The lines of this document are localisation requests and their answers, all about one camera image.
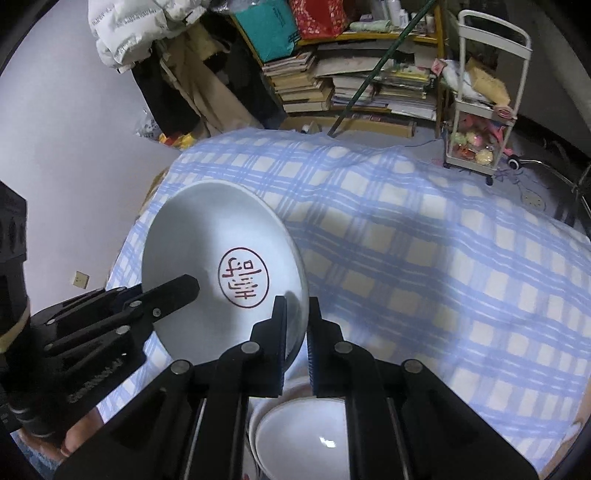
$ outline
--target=stack of books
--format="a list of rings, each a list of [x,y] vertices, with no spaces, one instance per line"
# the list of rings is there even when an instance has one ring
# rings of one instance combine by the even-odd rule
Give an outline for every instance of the stack of books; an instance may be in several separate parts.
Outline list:
[[[392,113],[427,120],[437,118],[437,99],[429,93],[435,80],[431,70],[406,64],[380,72],[376,80],[380,88],[375,100],[386,102]]]
[[[330,80],[314,75],[316,56],[304,51],[295,56],[269,62],[262,67],[281,97],[287,113],[318,112],[330,108],[333,87]]]
[[[363,78],[348,76],[348,75],[334,75],[332,76],[332,82],[335,86],[335,94],[332,98],[334,105],[346,105],[349,100],[353,98],[353,95],[359,90],[363,83]],[[360,105],[366,105],[371,103],[374,96],[374,86],[369,85],[357,100]]]

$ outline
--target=blue plaid bedsheet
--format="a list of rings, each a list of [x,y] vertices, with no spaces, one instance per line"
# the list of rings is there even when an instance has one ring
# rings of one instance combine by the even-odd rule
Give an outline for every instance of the blue plaid bedsheet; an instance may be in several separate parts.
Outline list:
[[[586,237],[484,182],[418,161],[412,149],[246,129],[179,156],[129,232],[108,288],[141,281],[154,216],[201,179],[239,183],[277,212],[310,294],[346,339],[390,362],[421,360],[536,469],[548,462],[589,377]],[[104,418],[170,363],[155,335],[145,351],[148,362],[100,404]],[[305,364],[303,348],[291,371]]]

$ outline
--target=rolling cart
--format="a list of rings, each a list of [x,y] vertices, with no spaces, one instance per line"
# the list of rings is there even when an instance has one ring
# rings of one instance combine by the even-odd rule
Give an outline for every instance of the rolling cart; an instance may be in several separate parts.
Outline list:
[[[466,17],[483,18],[491,22],[495,22],[499,25],[503,25],[504,27],[510,28],[511,30],[515,31],[517,34],[523,37],[525,45],[501,37],[500,35],[490,33],[486,30],[481,30],[479,28],[468,26],[466,25]],[[464,98],[462,92],[464,83],[463,81],[458,82],[458,91],[454,96],[456,111],[453,120],[452,134],[448,137],[446,144],[446,163],[448,165],[456,165],[458,167],[467,168],[469,170],[482,173],[487,176],[486,184],[492,185],[493,175],[496,172],[499,160],[501,159],[501,155],[507,145],[507,141],[509,140],[509,136],[511,134],[511,131],[513,130],[513,126],[515,125],[515,121],[517,119],[517,112],[519,110],[519,105],[521,103],[521,97],[523,95],[523,90],[525,87],[525,79],[527,77],[527,71],[530,64],[531,39],[530,36],[524,30],[517,27],[516,25],[513,25],[508,21],[503,20],[502,18],[493,17],[492,15],[476,12],[474,10],[462,10],[458,15],[458,21],[460,38],[460,79],[464,78],[464,72],[466,68],[466,40],[473,40],[480,43],[485,43],[487,45],[500,48],[501,50],[508,51],[509,53],[517,55],[518,57],[523,59],[521,80],[519,81],[517,97],[515,98],[515,103],[512,107],[513,116],[511,119],[500,117],[499,115],[497,115],[497,113],[494,111],[492,107],[486,105],[485,103]],[[455,138],[458,130],[461,112],[471,113],[472,115],[477,115],[492,120],[494,122],[499,122],[500,124],[506,126],[505,131],[503,132],[503,141],[500,145],[497,145],[495,147],[493,160],[490,163],[490,165],[480,165],[475,161],[459,158],[459,156],[454,153],[453,138]]]

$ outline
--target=black mechanical arm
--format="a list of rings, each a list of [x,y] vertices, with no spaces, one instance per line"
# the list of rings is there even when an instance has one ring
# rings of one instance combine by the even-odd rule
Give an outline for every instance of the black mechanical arm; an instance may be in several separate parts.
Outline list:
[[[184,275],[148,292],[96,290],[29,319],[25,220],[24,200],[0,183],[0,225],[9,226],[8,249],[0,242],[0,469],[15,480],[35,473],[8,432],[23,427],[60,445],[143,364],[152,323],[199,294]],[[276,297],[250,340],[206,364],[173,362],[63,462],[56,479],[238,480],[248,398],[282,392],[286,325],[285,298]],[[314,297],[307,338],[314,394],[345,399],[352,480],[538,478],[421,362],[374,359],[322,319]]]

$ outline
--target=ceramic bowl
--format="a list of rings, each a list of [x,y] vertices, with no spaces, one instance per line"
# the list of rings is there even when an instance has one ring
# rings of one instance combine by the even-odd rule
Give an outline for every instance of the ceramic bowl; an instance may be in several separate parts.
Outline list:
[[[287,369],[306,334],[308,287],[297,247],[269,206],[228,181],[203,180],[162,206],[145,241],[144,291],[180,275],[199,282],[197,299],[155,323],[173,360],[218,359],[287,299]]]
[[[261,419],[255,447],[270,480],[349,480],[345,402],[310,397],[282,403]]]
[[[312,386],[308,377],[296,378],[292,381],[285,382],[283,385],[283,394],[278,398],[252,398],[250,404],[254,405],[250,420],[248,423],[248,441],[257,463],[260,464],[255,448],[255,433],[256,428],[261,422],[262,418],[269,413],[273,408],[282,403],[285,403],[295,398],[311,397]]]

